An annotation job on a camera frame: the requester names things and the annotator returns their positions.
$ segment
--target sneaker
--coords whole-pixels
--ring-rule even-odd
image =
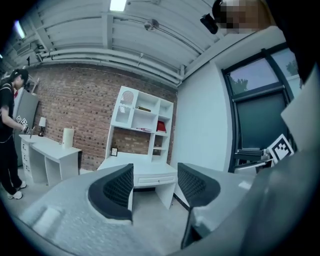
[[[18,189],[18,190],[24,189],[26,186],[27,186],[26,182],[25,182],[25,181],[22,181],[21,186],[18,187],[17,189]]]
[[[22,193],[20,191],[15,192],[15,194],[9,194],[7,193],[7,196],[9,199],[21,199]]]

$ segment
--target glove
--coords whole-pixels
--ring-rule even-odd
[[[23,133],[24,133],[24,134],[28,134],[29,131],[30,131],[30,128],[26,125],[26,126],[24,127],[24,129],[23,129]]]

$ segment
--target glass cabinet door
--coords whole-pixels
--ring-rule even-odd
[[[121,87],[112,114],[112,125],[131,128],[138,93],[138,90],[124,86]]]

